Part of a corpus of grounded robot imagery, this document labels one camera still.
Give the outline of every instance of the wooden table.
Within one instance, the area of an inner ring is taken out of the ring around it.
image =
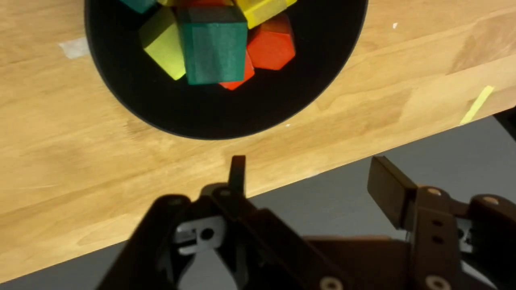
[[[370,0],[337,81],[270,130],[203,142],[159,132],[108,92],[82,0],[0,2],[0,282],[122,242],[161,193],[196,197],[248,156],[249,195],[516,105],[514,0]]]

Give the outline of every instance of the screw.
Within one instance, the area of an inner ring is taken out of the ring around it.
[[[425,188],[425,192],[430,193],[430,195],[437,195],[437,197],[441,195],[440,190],[438,190],[438,188],[433,188],[433,187]]]
[[[493,197],[483,197],[482,200],[490,205],[499,205],[499,201]]]
[[[343,287],[338,279],[325,275],[320,279],[320,290],[343,290]]]
[[[451,290],[448,280],[445,280],[440,275],[427,275],[424,282],[428,287],[428,290]]]

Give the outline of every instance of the hexagonal block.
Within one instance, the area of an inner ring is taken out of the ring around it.
[[[249,81],[254,76],[254,66],[251,58],[248,56],[248,53],[245,53],[245,76],[243,81],[237,81],[237,82],[220,82],[220,85],[225,90],[235,90],[238,89],[241,84],[245,84],[246,81]]]
[[[183,6],[177,19],[188,84],[243,79],[248,31],[235,6]]]
[[[261,23],[287,10],[296,0],[235,0],[235,2],[246,19],[248,29],[253,29]]]
[[[282,13],[261,24],[251,35],[246,52],[254,68],[282,69],[295,56],[288,16]]]
[[[146,55],[172,79],[185,74],[179,27],[170,10],[158,10],[138,31]]]

